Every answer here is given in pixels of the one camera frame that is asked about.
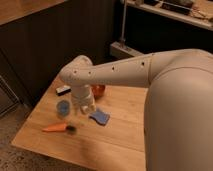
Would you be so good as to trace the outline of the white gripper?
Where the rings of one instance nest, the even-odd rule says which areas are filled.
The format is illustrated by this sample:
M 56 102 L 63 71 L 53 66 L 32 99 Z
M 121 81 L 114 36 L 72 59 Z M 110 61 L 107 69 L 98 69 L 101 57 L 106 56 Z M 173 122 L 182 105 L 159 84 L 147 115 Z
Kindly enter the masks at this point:
M 75 114 L 96 111 L 95 99 L 90 85 L 72 86 L 71 102 Z

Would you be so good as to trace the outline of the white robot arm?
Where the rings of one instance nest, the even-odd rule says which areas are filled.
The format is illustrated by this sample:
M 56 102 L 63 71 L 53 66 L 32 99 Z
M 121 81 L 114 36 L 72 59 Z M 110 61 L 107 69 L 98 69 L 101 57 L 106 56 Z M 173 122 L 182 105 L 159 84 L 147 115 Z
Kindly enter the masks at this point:
M 213 171 L 213 54 L 154 52 L 94 65 L 79 55 L 59 72 L 76 109 L 95 108 L 96 84 L 143 87 L 147 171 Z

